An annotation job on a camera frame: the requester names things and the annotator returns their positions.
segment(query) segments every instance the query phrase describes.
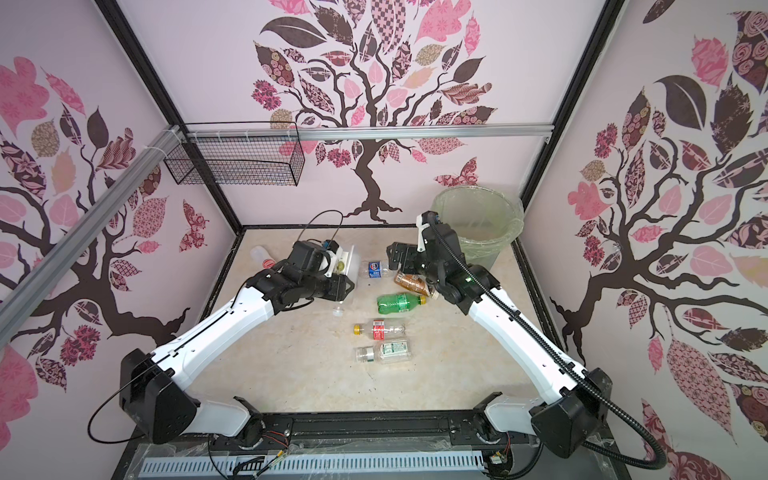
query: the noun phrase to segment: table surface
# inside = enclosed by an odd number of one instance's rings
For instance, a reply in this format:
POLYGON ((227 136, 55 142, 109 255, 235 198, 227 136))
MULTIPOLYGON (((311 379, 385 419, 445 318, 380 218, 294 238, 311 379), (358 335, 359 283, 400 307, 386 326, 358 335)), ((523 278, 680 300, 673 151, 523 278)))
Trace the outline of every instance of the table surface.
MULTIPOLYGON (((256 245, 278 260, 288 256, 299 230, 248 230, 217 298, 214 311, 261 269, 251 260, 256 245)), ((333 229, 307 230, 305 238, 325 240, 333 229)), ((384 260, 392 242, 415 243, 415 228, 341 229, 342 248, 355 245, 364 260, 384 260)), ((491 273, 516 306, 538 320, 511 247, 491 273)), ((197 398, 229 401, 242 396, 262 412, 343 412, 470 409, 488 394, 538 396, 530 379, 482 326, 443 298, 399 315, 381 316, 376 297, 398 293, 392 278, 359 279, 344 315, 335 303, 317 300, 283 312, 246 333, 194 381, 197 398), (355 323, 384 318, 402 321, 413 352, 409 362, 357 363, 354 349, 373 340, 353 335, 355 323)))

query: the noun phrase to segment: trash bin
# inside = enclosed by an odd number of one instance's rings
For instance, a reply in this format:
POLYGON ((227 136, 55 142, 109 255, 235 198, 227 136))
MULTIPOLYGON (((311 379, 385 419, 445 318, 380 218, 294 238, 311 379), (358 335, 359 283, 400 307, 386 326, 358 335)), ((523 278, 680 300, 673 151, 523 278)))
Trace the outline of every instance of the trash bin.
POLYGON ((467 263, 488 270, 502 248, 523 231, 520 199, 477 185, 445 189, 435 197, 432 210, 458 234, 467 263))

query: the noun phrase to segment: wire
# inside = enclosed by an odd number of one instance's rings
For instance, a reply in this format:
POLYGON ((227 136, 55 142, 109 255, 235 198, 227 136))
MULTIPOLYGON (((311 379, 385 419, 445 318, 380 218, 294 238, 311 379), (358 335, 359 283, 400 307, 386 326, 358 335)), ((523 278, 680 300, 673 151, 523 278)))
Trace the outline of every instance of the wire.
POLYGON ((594 450, 597 453, 601 453, 602 455, 605 455, 607 457, 613 458, 615 460, 618 460, 619 462, 625 463, 627 465, 631 465, 638 468, 646 468, 648 470, 659 470, 664 468, 667 465, 667 454, 666 452, 661 448, 661 445, 659 445, 659 442, 654 438, 651 433, 645 429, 645 427, 642 426, 637 420, 633 419, 628 413, 626 413, 621 407, 613 403, 610 399, 605 398, 602 393, 592 386, 587 380, 581 378, 579 375, 576 374, 576 372, 573 371, 572 366, 568 366, 568 364, 565 363, 565 361, 555 352, 555 350, 544 341, 544 339, 541 338, 541 335, 539 332, 534 328, 530 323, 525 322, 521 317, 520 313, 514 311, 512 308, 509 307, 506 303, 502 302, 496 295, 493 294, 493 292, 480 283, 475 277, 475 274, 472 273, 472 271, 469 269, 467 264, 460 259, 456 253, 453 251, 451 246, 448 244, 448 242, 445 241, 445 238, 443 237, 442 233, 438 230, 436 224, 435 224, 435 217, 429 216, 429 226, 432 228, 432 232, 437 237, 438 241, 443 245, 445 250, 449 253, 451 258, 464 270, 465 273, 469 275, 469 278, 472 279, 472 281, 477 284, 481 290, 488 296, 489 299, 493 303, 496 304, 500 309, 504 310, 507 315, 509 315, 509 319, 513 321, 517 321, 520 327, 525 330, 525 332, 538 343, 538 345, 544 349, 544 351, 554 360, 555 363, 557 363, 560 368, 568 374, 581 388, 585 389, 587 392, 589 392, 590 395, 592 395, 596 400, 604 403, 609 410, 611 410, 613 413, 616 414, 624 423, 629 425, 637 434, 643 438, 646 442, 648 442, 648 445, 654 450, 654 453, 656 454, 656 457, 651 460, 643 460, 640 458, 633 458, 630 456, 622 455, 621 453, 614 452, 613 450, 606 449, 602 445, 596 445, 591 442, 582 442, 582 445, 590 450, 594 450))
POLYGON ((322 215, 322 214, 327 214, 328 212, 336 212, 336 213, 338 213, 339 215, 341 215, 341 221, 339 222, 339 226, 338 226, 338 227, 336 227, 336 231, 335 231, 335 232, 333 232, 333 237, 331 237, 331 241, 333 241, 333 239, 334 239, 334 238, 336 238, 336 234, 339 232, 339 228, 341 228, 341 224, 342 224, 342 223, 344 223, 344 214, 342 214, 342 213, 341 213, 340 211, 338 211, 338 210, 323 210, 323 211, 322 211, 322 212, 320 212, 319 214, 315 215, 315 216, 312 218, 312 220, 310 220, 310 222, 309 222, 307 225, 304 225, 304 228, 303 228, 303 229, 301 229, 301 232, 299 233, 299 237, 298 237, 298 238, 296 238, 296 241, 298 242, 299 240, 301 240, 301 236, 302 236, 302 235, 304 235, 304 230, 306 230, 306 229, 307 229, 307 228, 308 228, 310 225, 312 225, 312 222, 313 222, 313 221, 315 221, 315 219, 316 219, 317 217, 319 217, 319 216, 320 216, 320 215, 322 215))

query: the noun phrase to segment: patterned leaf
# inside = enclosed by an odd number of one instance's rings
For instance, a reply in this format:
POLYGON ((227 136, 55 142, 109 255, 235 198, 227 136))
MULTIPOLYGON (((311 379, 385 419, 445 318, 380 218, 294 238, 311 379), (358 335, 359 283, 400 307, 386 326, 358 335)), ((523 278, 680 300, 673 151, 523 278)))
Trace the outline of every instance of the patterned leaf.
POLYGON ((731 330, 718 339, 727 346, 739 352, 751 352, 759 349, 765 342, 768 342, 768 334, 760 329, 742 329, 741 327, 731 330))
POLYGON ((411 45, 409 45, 406 40, 400 45, 400 48, 397 49, 395 58, 392 60, 392 81, 398 81, 400 78, 404 78, 410 67, 411 45))
POLYGON ((634 155, 627 173, 624 176, 624 187, 627 190, 627 207, 632 208, 640 200, 640 195, 645 187, 645 163, 643 162, 643 148, 634 155))
POLYGON ((74 305, 74 309, 86 322, 101 325, 101 319, 98 315, 98 306, 95 303, 89 300, 81 300, 74 305))
POLYGON ((710 353, 712 363, 728 375, 733 375, 747 382, 768 383, 768 373, 749 359, 736 353, 710 353))
POLYGON ((725 385, 707 358, 692 346, 672 339, 667 364, 680 391, 704 415, 733 436, 725 385))
POLYGON ((430 155, 447 154, 464 145, 458 138, 422 138, 416 141, 424 152, 430 155))
POLYGON ((463 41, 460 41, 458 45, 456 45, 453 48, 449 48, 448 50, 445 51, 445 53, 442 56, 443 71, 448 71, 450 67, 452 67, 453 64, 456 63, 456 59, 458 58, 458 53, 462 50, 462 43, 463 41))
POLYGON ((38 357, 35 362, 35 371, 44 382, 58 385, 67 391, 67 369, 56 360, 38 357))
POLYGON ((692 78, 671 75, 657 80, 667 89, 667 115, 684 127, 701 130, 707 116, 707 97, 692 78))
POLYGON ((265 31, 277 33, 283 40, 297 48, 316 47, 326 42, 320 30, 297 17, 275 18, 261 29, 261 33, 265 31))
POLYGON ((52 119, 32 130, 31 143, 38 157, 53 157, 58 153, 58 131, 53 126, 52 119))
POLYGON ((730 384, 736 404, 757 435, 768 442, 768 389, 762 386, 730 384))
POLYGON ((744 278, 759 286, 768 287, 768 257, 734 257, 730 259, 744 278))
POLYGON ((306 81, 304 81, 303 78, 300 78, 301 81, 301 88, 304 90, 304 94, 306 95, 306 98, 310 101, 310 103, 316 107, 318 107, 320 110, 327 111, 329 113, 333 113, 333 103, 331 102, 331 99, 328 95, 325 94, 324 91, 320 90, 315 85, 312 85, 306 81))
POLYGON ((437 60, 437 57, 440 56, 440 52, 443 48, 445 48, 445 45, 439 45, 436 43, 426 45, 425 47, 422 47, 421 50, 419 50, 419 53, 416 54, 415 62, 422 67, 431 65, 435 60, 437 60))
POLYGON ((729 164, 712 181, 725 188, 744 187, 757 180, 765 171, 767 164, 768 148, 765 148, 729 164))
POLYGON ((359 53, 360 61, 362 63, 365 63, 373 58, 373 55, 376 54, 376 49, 379 47, 379 43, 376 41, 376 37, 373 36, 373 29, 371 28, 372 26, 372 22, 368 24, 366 33, 362 34, 362 38, 360 39, 359 53))
POLYGON ((645 98, 645 90, 640 90, 624 116, 624 126, 621 128, 621 140, 624 142, 627 152, 632 150, 640 141, 645 133, 645 128, 648 126, 649 119, 650 104, 645 98))
POLYGON ((588 237, 595 226, 597 226, 597 220, 589 220, 587 223, 581 226, 581 229, 576 233, 576 237, 588 237))
POLYGON ((659 275, 663 273, 669 273, 680 266, 680 264, 688 257, 688 255, 673 255, 668 253, 659 259, 658 265, 656 265, 656 273, 659 275))
POLYGON ((742 248, 765 248, 768 244, 768 214, 757 214, 742 223, 726 242, 742 248))
POLYGON ((457 105, 476 104, 480 95, 488 93, 492 87, 490 83, 482 87, 478 87, 477 84, 460 84, 441 90, 440 93, 457 105))
POLYGON ((654 142, 650 143, 650 156, 648 160, 650 165, 656 170, 666 170, 672 166, 672 161, 667 151, 654 142))
POLYGON ((707 152, 702 147, 686 141, 683 144, 683 165, 688 170, 704 170, 712 166, 707 152))
POLYGON ((661 346, 659 336, 655 336, 648 343, 648 359, 650 365, 654 367, 654 374, 661 370, 661 363, 664 361, 664 348, 661 346))

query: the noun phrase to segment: bottle label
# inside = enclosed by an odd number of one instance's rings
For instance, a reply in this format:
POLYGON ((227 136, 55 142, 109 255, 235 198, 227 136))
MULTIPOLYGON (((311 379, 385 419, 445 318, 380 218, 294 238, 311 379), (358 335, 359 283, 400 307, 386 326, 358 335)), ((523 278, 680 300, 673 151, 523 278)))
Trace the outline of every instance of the bottle label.
POLYGON ((374 340, 384 340, 384 322, 382 320, 374 320, 372 330, 374 340))
POLYGON ((369 278, 381 278, 382 269, 380 262, 368 262, 368 277, 369 278))

